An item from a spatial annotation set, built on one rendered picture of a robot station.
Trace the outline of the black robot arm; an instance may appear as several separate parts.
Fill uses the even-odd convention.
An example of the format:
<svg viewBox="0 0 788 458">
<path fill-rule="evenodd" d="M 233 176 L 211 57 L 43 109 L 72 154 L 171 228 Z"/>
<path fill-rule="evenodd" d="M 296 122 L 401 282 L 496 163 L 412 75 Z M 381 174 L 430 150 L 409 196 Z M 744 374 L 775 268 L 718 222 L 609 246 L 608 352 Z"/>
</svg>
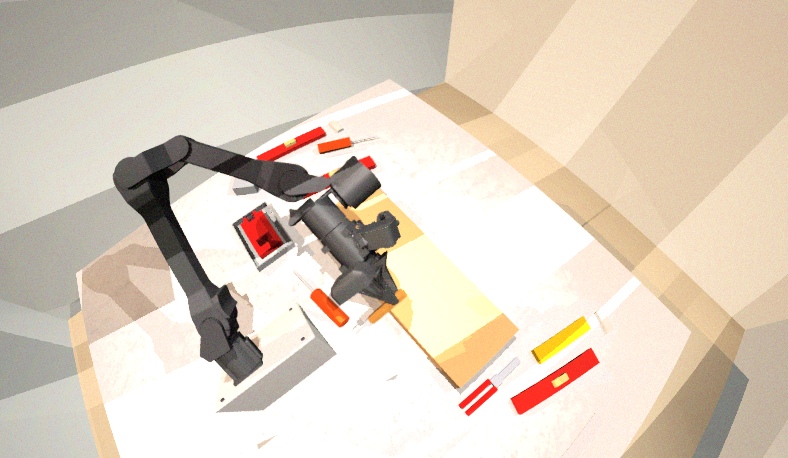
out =
<svg viewBox="0 0 788 458">
<path fill-rule="evenodd" d="M 261 350 L 243 336 L 237 322 L 238 302 L 226 284 L 217 287 L 206 275 L 174 211 L 170 206 L 167 179 L 186 164 L 246 180 L 286 202 L 298 202 L 308 193 L 330 188 L 316 201 L 309 198 L 297 210 L 289 209 L 289 226 L 302 220 L 321 241 L 346 217 L 328 196 L 345 207 L 356 209 L 382 185 L 374 173 L 355 156 L 329 178 L 308 173 L 299 164 L 252 159 L 178 135 L 118 162 L 113 182 L 125 202 L 134 208 L 149 227 L 162 255 L 185 292 L 191 319 L 200 338 L 200 357 L 215 361 L 238 386 L 263 366 Z M 396 219 L 388 210 L 376 222 L 356 222 L 357 232 L 349 233 L 360 252 L 391 248 L 401 238 Z"/>
</svg>

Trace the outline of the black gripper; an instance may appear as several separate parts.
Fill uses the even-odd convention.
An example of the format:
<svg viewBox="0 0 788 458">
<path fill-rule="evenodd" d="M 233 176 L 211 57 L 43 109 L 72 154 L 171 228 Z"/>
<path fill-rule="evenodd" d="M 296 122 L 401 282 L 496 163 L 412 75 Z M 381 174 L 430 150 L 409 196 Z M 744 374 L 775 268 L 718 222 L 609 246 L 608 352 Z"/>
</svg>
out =
<svg viewBox="0 0 788 458">
<path fill-rule="evenodd" d="M 396 305 L 398 288 L 386 265 L 388 251 L 380 255 L 375 252 L 378 249 L 368 251 L 365 247 L 359 252 L 349 234 L 357 232 L 356 226 L 354 219 L 350 222 L 346 217 L 321 240 L 321 251 L 329 252 L 341 264 L 342 274 L 331 286 L 331 297 L 341 306 L 358 293 Z"/>
</svg>

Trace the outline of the orange-handled awl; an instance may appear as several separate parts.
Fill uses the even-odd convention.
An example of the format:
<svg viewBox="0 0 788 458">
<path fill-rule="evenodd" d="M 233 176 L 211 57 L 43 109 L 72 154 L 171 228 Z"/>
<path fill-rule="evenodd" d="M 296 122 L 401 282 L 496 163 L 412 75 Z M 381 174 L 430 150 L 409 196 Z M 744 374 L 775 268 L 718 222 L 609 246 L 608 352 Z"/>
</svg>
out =
<svg viewBox="0 0 788 458">
<path fill-rule="evenodd" d="M 329 318 L 339 327 L 343 327 L 350 317 L 334 303 L 320 288 L 315 291 L 306 283 L 302 276 L 293 268 L 293 272 L 303 281 L 311 292 L 311 299 L 321 308 Z"/>
<path fill-rule="evenodd" d="M 356 140 L 352 140 L 352 141 L 350 140 L 350 137 L 349 137 L 349 138 L 339 139 L 339 140 L 335 140 L 335 141 L 325 142 L 325 143 L 318 144 L 318 151 L 319 151 L 319 154 L 322 154 L 322 153 L 327 153 L 327 152 L 331 152 L 331 151 L 341 150 L 341 149 L 345 149 L 345 148 L 351 147 L 351 143 L 352 142 L 367 140 L 367 139 L 376 138 L 376 137 L 378 137 L 378 135 L 371 136 L 371 137 L 366 137 L 366 138 L 361 138 L 361 139 L 356 139 Z"/>
<path fill-rule="evenodd" d="M 395 292 L 396 297 L 399 300 L 399 303 L 403 301 L 407 297 L 407 293 L 403 289 L 399 289 Z M 397 303 L 398 304 L 398 303 Z M 396 305 L 397 305 L 396 304 Z M 383 302 L 374 313 L 370 314 L 369 317 L 365 320 L 365 324 L 359 329 L 362 330 L 366 325 L 371 326 L 376 324 L 382 316 L 385 316 L 391 309 L 393 309 L 396 305 L 392 305 L 387 302 Z M 357 334 L 357 331 L 355 334 Z"/>
</svg>

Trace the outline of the yellow rectangular bar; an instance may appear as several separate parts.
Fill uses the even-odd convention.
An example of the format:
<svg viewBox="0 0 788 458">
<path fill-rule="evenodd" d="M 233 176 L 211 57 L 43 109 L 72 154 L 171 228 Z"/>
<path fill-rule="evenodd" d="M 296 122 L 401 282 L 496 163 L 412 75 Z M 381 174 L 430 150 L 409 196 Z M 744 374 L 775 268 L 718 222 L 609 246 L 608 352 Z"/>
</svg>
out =
<svg viewBox="0 0 788 458">
<path fill-rule="evenodd" d="M 533 354 L 535 360 L 537 360 L 537 363 L 542 364 L 544 361 L 563 350 L 590 329 L 591 328 L 586 319 L 582 316 L 552 336 L 550 339 L 539 345 L 537 348 L 533 349 L 531 353 Z"/>
</svg>

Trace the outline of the orange rectangular panel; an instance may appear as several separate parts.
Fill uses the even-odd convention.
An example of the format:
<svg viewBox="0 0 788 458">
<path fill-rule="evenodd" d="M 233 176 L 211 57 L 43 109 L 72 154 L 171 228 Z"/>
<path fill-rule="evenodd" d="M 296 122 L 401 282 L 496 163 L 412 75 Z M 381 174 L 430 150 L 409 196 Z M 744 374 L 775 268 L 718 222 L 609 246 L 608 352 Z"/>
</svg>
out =
<svg viewBox="0 0 788 458">
<path fill-rule="evenodd" d="M 367 225 L 386 210 L 400 221 L 396 245 L 375 251 L 388 251 L 390 275 L 407 293 L 389 313 L 461 388 L 519 329 L 380 189 L 356 209 L 336 205 L 350 222 Z"/>
</svg>

